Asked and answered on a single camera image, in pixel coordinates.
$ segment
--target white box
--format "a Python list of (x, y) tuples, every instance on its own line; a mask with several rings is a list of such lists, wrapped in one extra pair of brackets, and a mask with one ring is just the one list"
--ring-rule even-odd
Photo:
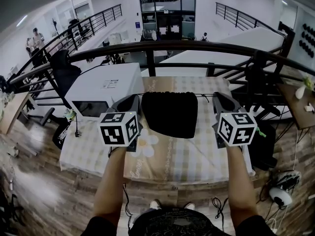
[(139, 134), (137, 112), (101, 114), (98, 130), (105, 146), (128, 147)]
[(80, 75), (65, 96), (78, 120), (98, 120), (114, 102), (144, 93), (139, 63), (96, 67)]
[(218, 134), (229, 146), (251, 144), (257, 129), (255, 118), (250, 113), (222, 113)]

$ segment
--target tablecloth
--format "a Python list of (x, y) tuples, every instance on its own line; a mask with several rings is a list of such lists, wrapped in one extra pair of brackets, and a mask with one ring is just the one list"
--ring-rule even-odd
[[(216, 77), (147, 77), (146, 91), (173, 91), (211, 94), (215, 91), (231, 95), (228, 81)], [(212, 125), (215, 124), (212, 98), (198, 98), (195, 136), (179, 139), (159, 134), (144, 126), (137, 140), (136, 152), (127, 152), (124, 177), (144, 182), (194, 184), (228, 180), (226, 149), (218, 149)], [(96, 121), (78, 123), (82, 132), (74, 137), (75, 124), (69, 127), (60, 164), (61, 169), (78, 168), (101, 176), (108, 161), (107, 147), (101, 142)], [(254, 175), (247, 147), (243, 155), (247, 170)]]

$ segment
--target foot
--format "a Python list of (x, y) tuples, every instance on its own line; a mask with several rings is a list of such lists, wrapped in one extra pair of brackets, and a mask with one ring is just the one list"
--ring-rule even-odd
[(195, 204), (188, 203), (187, 205), (185, 205), (184, 209), (195, 210)]
[(154, 199), (153, 201), (151, 201), (150, 208), (155, 209), (155, 210), (161, 209), (161, 204), (160, 204), (159, 200)]

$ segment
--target green clip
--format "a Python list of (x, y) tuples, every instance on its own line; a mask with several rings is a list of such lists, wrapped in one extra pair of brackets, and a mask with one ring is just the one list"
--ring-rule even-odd
[(259, 135), (261, 135), (261, 136), (263, 136), (264, 138), (266, 138), (266, 135), (260, 131), (259, 127), (257, 127), (256, 131), (259, 132)]

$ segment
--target black t-shirt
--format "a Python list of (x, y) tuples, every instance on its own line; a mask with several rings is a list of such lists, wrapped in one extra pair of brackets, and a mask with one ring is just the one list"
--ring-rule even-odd
[[(90, 220), (82, 236), (115, 236), (117, 228), (102, 217)], [(130, 236), (229, 236), (215, 227), (203, 214), (183, 208), (163, 208), (142, 214), (129, 231)], [(274, 236), (261, 216), (243, 221), (236, 236)]]

